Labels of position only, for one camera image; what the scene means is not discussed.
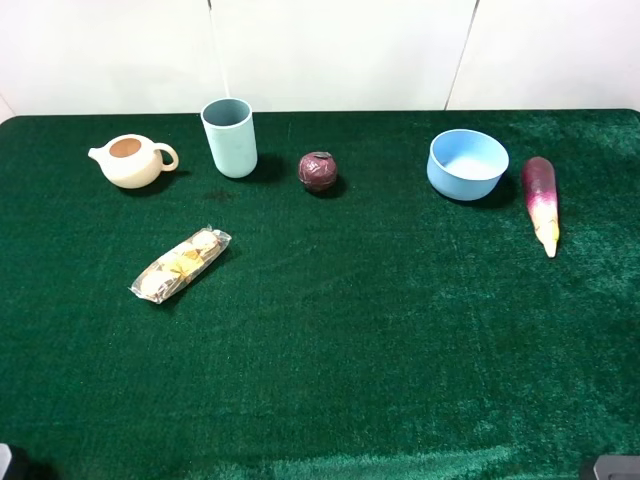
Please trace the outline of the light blue tall cup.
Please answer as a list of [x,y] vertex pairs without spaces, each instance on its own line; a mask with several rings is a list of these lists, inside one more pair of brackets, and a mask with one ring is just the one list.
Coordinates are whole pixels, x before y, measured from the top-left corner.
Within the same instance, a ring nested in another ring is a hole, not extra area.
[[251,174],[258,162],[251,106],[221,98],[207,104],[200,118],[217,170],[232,179]]

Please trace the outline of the grey object bottom right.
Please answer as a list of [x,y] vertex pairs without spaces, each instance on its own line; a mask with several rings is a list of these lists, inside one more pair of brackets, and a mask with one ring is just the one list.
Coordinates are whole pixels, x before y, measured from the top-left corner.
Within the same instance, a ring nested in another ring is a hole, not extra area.
[[581,480],[639,480],[639,455],[600,455],[580,469]]

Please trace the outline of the dark red round fruit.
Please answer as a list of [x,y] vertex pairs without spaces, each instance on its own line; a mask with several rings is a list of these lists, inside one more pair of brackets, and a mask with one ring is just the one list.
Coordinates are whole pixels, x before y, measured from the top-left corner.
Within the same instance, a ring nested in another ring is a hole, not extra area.
[[329,152],[310,152],[299,161],[298,178],[308,191],[329,189],[334,185],[337,175],[337,164]]

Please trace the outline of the green velvet tablecloth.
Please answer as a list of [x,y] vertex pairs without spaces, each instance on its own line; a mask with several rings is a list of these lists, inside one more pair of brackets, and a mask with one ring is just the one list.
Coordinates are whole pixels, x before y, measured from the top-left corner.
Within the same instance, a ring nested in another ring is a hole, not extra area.
[[[27,479],[574,479],[639,450],[633,110],[260,113],[256,170],[200,118],[1,127],[1,439]],[[476,201],[426,175],[441,132],[510,163]],[[115,137],[178,167],[124,189]],[[333,186],[300,159],[329,152]],[[521,172],[555,170],[549,258]],[[129,287],[198,230],[226,250],[161,304]]]

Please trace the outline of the clear bag of pastries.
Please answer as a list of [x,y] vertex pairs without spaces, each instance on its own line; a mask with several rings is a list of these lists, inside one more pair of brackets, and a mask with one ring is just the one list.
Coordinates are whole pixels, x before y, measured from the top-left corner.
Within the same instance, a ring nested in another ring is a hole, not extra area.
[[161,304],[186,288],[228,247],[232,237],[207,226],[147,266],[129,290],[138,298]]

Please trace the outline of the light blue bowl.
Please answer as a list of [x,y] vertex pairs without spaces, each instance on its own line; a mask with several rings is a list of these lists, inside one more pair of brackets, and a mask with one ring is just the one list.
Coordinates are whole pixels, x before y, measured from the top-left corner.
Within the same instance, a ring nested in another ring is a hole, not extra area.
[[507,150],[493,137],[476,130],[452,129],[431,141],[426,175],[441,195],[476,201],[494,190],[509,163]]

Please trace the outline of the cream ceramic teapot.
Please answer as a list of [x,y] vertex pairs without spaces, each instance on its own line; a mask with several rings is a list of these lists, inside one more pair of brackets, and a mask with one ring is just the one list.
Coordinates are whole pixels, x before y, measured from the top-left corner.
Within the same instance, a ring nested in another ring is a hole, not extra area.
[[138,134],[120,135],[91,148],[88,157],[97,162],[109,182],[124,189],[146,187],[162,172],[174,171],[179,165],[171,146]]

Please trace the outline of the purple white toy eggplant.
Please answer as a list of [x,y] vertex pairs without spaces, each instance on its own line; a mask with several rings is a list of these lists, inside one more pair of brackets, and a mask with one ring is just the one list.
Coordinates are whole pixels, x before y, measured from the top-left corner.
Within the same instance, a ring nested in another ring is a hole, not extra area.
[[524,164],[521,181],[535,235],[546,255],[554,258],[560,235],[554,167],[546,158],[532,157]]

